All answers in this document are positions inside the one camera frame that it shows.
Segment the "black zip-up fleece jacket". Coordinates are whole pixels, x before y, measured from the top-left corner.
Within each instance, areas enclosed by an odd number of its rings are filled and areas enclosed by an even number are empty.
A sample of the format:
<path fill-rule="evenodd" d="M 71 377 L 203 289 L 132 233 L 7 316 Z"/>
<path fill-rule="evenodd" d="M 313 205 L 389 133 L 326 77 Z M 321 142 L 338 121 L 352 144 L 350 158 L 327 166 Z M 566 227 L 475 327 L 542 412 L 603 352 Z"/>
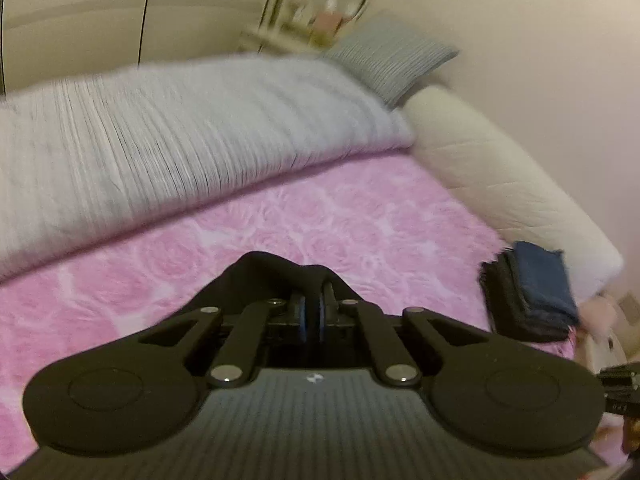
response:
<path fill-rule="evenodd" d="M 340 304 L 349 307 L 363 302 L 326 266 L 303 266 L 270 252 L 247 252 L 201 289 L 182 310 L 216 307 L 224 314 L 239 314 L 254 302 L 270 299 L 288 302 L 294 298 L 302 302 L 297 308 L 300 338 L 312 344 L 322 341 L 330 314 Z"/>

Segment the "stack of folded dark clothes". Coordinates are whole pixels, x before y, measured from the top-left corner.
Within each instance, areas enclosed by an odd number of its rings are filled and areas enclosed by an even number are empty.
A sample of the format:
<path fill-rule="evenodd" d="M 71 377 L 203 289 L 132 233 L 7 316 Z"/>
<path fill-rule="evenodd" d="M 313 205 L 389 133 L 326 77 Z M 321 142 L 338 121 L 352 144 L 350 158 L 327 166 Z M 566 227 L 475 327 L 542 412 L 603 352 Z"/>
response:
<path fill-rule="evenodd" d="M 566 341 L 579 324 L 560 250 L 518 240 L 480 266 L 478 282 L 494 332 L 534 344 Z"/>

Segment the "white long bolster pillow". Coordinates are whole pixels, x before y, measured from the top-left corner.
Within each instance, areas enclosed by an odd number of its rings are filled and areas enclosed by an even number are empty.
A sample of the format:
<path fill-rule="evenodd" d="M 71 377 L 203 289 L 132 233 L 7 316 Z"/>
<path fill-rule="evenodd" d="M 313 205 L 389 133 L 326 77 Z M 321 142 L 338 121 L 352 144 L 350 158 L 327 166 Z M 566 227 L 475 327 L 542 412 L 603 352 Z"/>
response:
<path fill-rule="evenodd" d="M 506 242 L 562 250 L 578 301 L 611 285 L 624 258 L 581 206 L 520 144 L 461 98 L 439 86 L 402 108 L 413 156 Z"/>

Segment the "pink rose pattern blanket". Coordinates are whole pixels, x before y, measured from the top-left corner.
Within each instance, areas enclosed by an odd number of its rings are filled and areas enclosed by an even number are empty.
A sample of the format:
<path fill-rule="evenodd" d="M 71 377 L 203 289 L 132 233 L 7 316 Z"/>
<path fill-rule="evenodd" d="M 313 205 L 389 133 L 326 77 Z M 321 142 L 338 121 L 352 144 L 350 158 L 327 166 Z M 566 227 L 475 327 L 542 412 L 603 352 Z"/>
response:
<path fill-rule="evenodd" d="M 422 304 L 484 328 L 478 272 L 503 249 L 413 158 L 395 154 L 276 179 L 10 281 L 1 289 L 1 467 L 36 447 L 21 409 L 32 374 L 158 321 L 246 252 L 328 266 L 388 313 Z"/>

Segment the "grey striped pillow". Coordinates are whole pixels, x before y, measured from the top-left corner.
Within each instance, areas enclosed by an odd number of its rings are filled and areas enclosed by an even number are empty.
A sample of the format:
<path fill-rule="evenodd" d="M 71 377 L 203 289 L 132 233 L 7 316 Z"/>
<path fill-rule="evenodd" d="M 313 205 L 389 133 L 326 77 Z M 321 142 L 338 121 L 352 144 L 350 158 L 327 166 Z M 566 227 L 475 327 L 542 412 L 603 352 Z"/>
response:
<path fill-rule="evenodd" d="M 392 14 L 378 14 L 322 53 L 394 107 L 419 79 L 451 61 L 459 50 Z"/>

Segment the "cream wardrobe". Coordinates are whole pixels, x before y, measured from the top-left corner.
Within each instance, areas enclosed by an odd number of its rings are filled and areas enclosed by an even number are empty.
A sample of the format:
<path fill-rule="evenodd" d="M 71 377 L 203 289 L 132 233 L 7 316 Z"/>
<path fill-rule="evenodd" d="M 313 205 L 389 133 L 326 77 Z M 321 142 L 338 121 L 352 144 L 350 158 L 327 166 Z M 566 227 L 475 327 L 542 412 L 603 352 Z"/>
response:
<path fill-rule="evenodd" d="M 235 49 L 267 0 L 1 0 L 4 88 Z"/>

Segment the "cream dressing table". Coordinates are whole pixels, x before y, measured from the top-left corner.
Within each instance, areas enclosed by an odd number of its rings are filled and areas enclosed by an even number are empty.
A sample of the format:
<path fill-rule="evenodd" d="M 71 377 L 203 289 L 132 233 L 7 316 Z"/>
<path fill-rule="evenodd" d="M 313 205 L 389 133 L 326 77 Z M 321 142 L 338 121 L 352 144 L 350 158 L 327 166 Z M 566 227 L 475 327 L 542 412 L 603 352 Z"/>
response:
<path fill-rule="evenodd" d="M 318 55 L 335 43 L 334 38 L 317 41 L 275 27 L 250 25 L 240 33 L 236 50 L 264 55 Z"/>

